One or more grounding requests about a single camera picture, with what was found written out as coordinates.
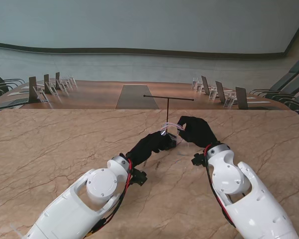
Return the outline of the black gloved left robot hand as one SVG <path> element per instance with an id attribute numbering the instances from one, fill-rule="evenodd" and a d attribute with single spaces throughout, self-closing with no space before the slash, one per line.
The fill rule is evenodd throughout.
<path id="1" fill-rule="evenodd" d="M 166 151 L 176 146 L 176 142 L 165 133 L 160 131 L 148 134 L 142 138 L 127 154 L 127 159 L 130 159 L 132 166 L 135 167 L 146 161 L 152 154 Z"/>

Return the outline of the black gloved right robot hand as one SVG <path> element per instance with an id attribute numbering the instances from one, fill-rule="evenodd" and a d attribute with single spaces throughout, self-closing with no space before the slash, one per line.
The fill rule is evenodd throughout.
<path id="1" fill-rule="evenodd" d="M 201 148 L 220 144 L 209 124 L 201 118 L 181 116 L 178 125 L 185 125 L 184 130 L 179 131 L 179 136 L 186 142 L 194 143 Z"/>

